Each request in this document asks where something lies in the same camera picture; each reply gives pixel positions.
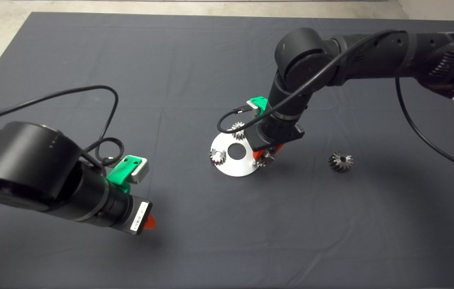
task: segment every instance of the dark gray table cloth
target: dark gray table cloth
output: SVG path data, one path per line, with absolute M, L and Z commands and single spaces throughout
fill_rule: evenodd
M 267 95 L 275 46 L 298 27 L 326 38 L 454 22 L 31 14 L 0 58 L 0 109 L 75 86 L 117 89 L 108 135 L 149 159 L 133 194 L 153 201 L 157 228 L 130 236 L 0 205 L 0 288 L 454 287 L 454 164 L 409 128 L 392 80 L 316 93 L 305 137 L 253 175 L 210 164 L 216 121 Z M 403 92 L 418 126 L 454 155 L 454 102 L 414 80 Z M 111 103 L 108 92 L 61 97 L 0 128 L 46 124 L 84 147 Z M 337 150 L 355 157 L 351 172 L 328 168 Z

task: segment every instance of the metal gear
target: metal gear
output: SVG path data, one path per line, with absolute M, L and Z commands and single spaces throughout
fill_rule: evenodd
M 245 124 L 243 122 L 238 121 L 232 125 L 232 129 L 235 130 L 236 128 L 241 128 L 244 125 Z M 236 133 L 233 133 L 232 136 L 234 137 L 234 139 L 242 140 L 245 138 L 245 130 L 240 130 Z
M 218 166 L 225 162 L 226 154 L 225 151 L 217 151 L 215 149 L 211 149 L 211 151 L 209 152 L 209 158 L 211 159 L 212 163 Z
M 269 163 L 271 163 L 272 161 L 275 160 L 275 157 L 273 156 L 273 154 L 269 151 L 265 151 L 260 157 L 259 159 L 256 161 L 256 160 L 252 160 L 252 165 L 253 166 L 258 166 L 259 168 L 260 167 L 265 167 L 267 166 Z
M 354 165 L 354 159 L 351 155 L 335 152 L 328 158 L 328 165 L 336 172 L 347 172 Z

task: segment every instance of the label sticker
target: label sticker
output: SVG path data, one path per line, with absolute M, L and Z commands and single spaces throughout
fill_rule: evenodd
M 141 205 L 139 205 L 139 209 L 137 209 L 137 214 L 131 225 L 131 231 L 137 232 L 137 229 L 139 229 L 139 225 L 141 225 L 141 221 L 143 220 L 143 217 L 145 216 L 145 212 L 147 211 L 147 208 L 148 208 L 148 203 L 146 201 L 143 201 L 141 203 Z

